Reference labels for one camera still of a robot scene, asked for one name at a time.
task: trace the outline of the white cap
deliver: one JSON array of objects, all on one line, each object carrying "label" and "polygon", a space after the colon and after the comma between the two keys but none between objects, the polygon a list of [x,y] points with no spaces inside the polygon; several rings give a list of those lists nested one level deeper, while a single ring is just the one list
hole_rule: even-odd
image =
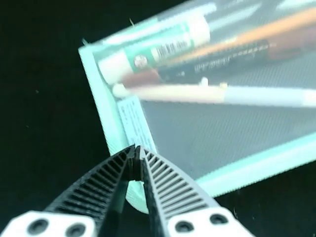
[{"label": "white cap", "polygon": [[122,83],[115,84],[112,88],[112,93],[116,98],[124,98],[132,94]]},{"label": "white cap", "polygon": [[100,60],[98,65],[104,80],[109,85],[119,82],[126,74],[133,73],[123,50]]}]

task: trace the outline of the green glue stick label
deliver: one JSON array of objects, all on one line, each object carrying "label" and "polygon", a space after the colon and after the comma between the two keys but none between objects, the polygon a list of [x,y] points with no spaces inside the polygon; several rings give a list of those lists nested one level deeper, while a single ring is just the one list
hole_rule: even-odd
[{"label": "green glue stick label", "polygon": [[114,84],[126,74],[154,67],[209,41],[207,21],[202,15],[195,15],[100,60],[99,69],[105,81]]}]

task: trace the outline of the pencil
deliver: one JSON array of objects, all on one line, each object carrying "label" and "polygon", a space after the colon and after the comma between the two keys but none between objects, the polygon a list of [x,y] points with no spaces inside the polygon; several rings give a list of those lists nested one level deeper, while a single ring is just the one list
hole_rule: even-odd
[{"label": "pencil", "polygon": [[118,98],[136,95],[140,100],[156,102],[316,108],[316,90],[301,88],[177,84],[126,89],[116,84],[113,94]]}]

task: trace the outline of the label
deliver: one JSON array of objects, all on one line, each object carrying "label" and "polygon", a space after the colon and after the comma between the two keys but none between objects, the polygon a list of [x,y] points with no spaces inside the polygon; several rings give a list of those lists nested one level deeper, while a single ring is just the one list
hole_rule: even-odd
[{"label": "label", "polygon": [[128,144],[130,146],[133,144],[140,145],[157,153],[139,99],[136,96],[131,96],[119,101],[117,105]]},{"label": "label", "polygon": [[158,47],[152,48],[151,53],[156,62],[171,56],[177,55],[191,48],[192,40],[189,34],[183,34],[179,39],[167,42],[159,45]]},{"label": "label", "polygon": [[194,48],[187,23],[182,23],[149,39],[124,48],[133,72]]}]

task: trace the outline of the white label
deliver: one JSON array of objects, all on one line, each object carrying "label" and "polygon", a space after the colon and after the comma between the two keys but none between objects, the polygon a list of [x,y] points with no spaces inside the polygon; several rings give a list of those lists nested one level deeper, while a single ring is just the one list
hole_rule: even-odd
[{"label": "white label", "polygon": [[143,146],[157,153],[142,106],[136,96],[118,102],[118,111],[127,136],[128,144]]},{"label": "white label", "polygon": [[152,56],[156,62],[162,59],[169,58],[183,52],[191,47],[191,37],[189,34],[184,34],[181,38],[160,44],[158,47],[151,50]]}]

